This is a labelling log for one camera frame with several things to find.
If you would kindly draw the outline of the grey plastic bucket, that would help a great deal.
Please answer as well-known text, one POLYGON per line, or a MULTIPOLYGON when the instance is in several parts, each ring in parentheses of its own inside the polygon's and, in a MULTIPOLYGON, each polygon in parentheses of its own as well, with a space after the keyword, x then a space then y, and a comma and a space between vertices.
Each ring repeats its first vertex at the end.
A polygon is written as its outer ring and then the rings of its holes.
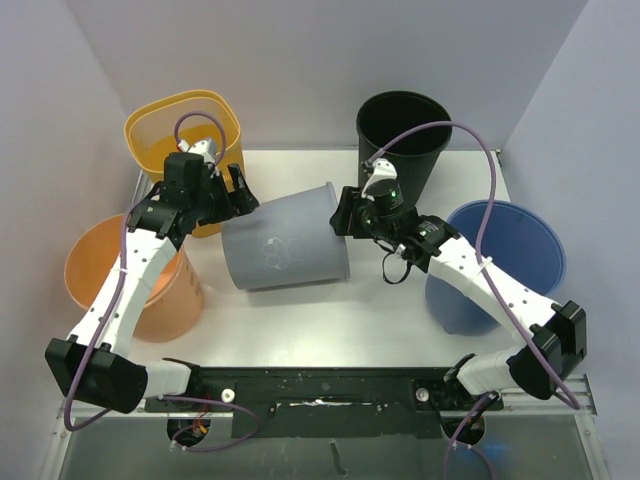
POLYGON ((347 245, 329 224, 336 209, 335 189, 327 182, 224 222, 222 246, 236 288, 259 290, 347 280, 347 245))

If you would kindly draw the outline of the black ribbed waste bin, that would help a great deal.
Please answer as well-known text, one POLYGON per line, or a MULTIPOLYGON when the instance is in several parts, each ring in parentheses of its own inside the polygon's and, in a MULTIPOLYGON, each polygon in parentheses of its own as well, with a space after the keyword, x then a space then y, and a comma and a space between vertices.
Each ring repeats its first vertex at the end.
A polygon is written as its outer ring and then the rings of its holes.
MULTIPOLYGON (((377 94, 362 104, 356 116, 358 161, 370 159, 381 147, 416 126, 450 119, 441 104, 425 95, 409 91, 377 94)), ((407 136, 385 151, 383 158, 394 165, 407 206, 417 204, 452 132, 450 126, 432 127, 407 136)))

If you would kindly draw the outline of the blue plastic bucket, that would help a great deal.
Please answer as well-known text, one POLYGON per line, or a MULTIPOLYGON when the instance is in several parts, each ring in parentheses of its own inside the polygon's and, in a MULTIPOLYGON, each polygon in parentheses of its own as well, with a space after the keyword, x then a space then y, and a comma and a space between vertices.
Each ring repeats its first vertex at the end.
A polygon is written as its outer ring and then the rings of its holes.
MULTIPOLYGON (((514 203, 494 202, 482 239, 482 254, 514 279, 549 296, 564 279, 566 255, 551 227, 533 212, 514 203)), ((499 324, 446 282, 429 276, 426 306, 448 334, 481 336, 499 324)))

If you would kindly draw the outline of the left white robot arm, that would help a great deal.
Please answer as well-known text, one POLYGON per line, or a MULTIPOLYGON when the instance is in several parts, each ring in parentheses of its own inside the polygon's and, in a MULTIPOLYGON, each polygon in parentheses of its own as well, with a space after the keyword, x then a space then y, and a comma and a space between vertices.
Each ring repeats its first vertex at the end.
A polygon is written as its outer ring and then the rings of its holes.
POLYGON ((241 167, 221 173, 198 153, 173 152, 164 177, 124 216, 120 252, 84 317, 64 339, 54 338, 45 360, 65 397, 130 413, 141 400, 166 397, 180 410, 200 405, 204 387, 190 364, 129 360, 134 330, 156 281, 199 226, 252 213, 259 206, 241 167))

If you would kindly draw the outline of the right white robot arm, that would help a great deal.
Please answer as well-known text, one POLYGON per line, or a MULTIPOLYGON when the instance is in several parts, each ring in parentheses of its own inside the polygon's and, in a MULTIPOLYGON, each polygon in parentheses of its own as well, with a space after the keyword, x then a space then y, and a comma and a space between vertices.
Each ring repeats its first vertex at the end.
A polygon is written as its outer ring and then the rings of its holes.
POLYGON ((510 331, 513 347, 470 354, 450 370, 445 395, 452 406, 466 409, 481 394, 520 388, 540 400, 557 397, 579 407, 565 381, 586 355, 586 312, 580 305, 536 293, 478 254, 441 218, 405 208, 395 180, 343 188, 329 223, 336 235, 371 239, 408 268, 444 281, 510 331))

